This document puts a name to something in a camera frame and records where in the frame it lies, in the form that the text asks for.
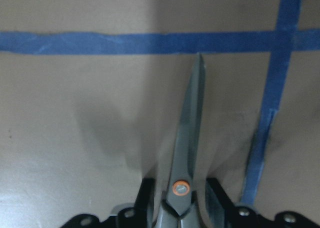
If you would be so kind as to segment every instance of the vertical tape line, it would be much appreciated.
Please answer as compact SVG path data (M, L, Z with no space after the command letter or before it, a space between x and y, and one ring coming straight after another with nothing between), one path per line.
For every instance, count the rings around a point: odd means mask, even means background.
M246 167L241 202L252 205L264 169L265 149L274 118L279 110L299 20L301 0L281 0L264 87L260 120Z

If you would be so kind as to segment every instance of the black plastic mount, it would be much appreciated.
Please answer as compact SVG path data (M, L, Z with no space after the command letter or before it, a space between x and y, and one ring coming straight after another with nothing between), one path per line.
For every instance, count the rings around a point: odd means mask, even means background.
M92 214L80 214L61 228L151 228L154 211L155 180L142 180L133 207L100 222ZM303 215L285 211L269 220L247 206L235 206L216 178L206 182L206 209L215 228L320 228Z

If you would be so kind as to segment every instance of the scissors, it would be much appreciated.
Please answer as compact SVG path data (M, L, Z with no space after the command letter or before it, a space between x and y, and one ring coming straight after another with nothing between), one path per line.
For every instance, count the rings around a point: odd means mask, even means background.
M61 228L206 228L200 216L197 192L194 190L195 163L205 91L206 68L197 54L185 92L171 171L167 189L163 192L155 223L155 180L143 178L133 206L114 212L100 222L92 214L80 214ZM255 209L235 205L216 178L206 179L205 205L215 228L320 228L303 215L284 211L274 220L264 218Z

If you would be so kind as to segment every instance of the horizontal tape line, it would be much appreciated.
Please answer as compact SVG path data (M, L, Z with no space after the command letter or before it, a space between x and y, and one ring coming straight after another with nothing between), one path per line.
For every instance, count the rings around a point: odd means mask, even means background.
M118 34L0 32L0 51L26 55L147 55L269 52L277 31ZM320 29L297 31L294 50L320 50Z

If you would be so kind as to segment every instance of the scissor pivot screw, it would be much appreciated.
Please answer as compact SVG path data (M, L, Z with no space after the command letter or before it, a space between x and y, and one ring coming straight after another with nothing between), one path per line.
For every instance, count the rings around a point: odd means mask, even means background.
M190 192L190 185L184 180L178 180L173 184L172 191L176 196L182 197Z
M297 222L297 219L292 215L292 214L285 214L283 216L283 219L285 222L288 222L288 223L296 223Z

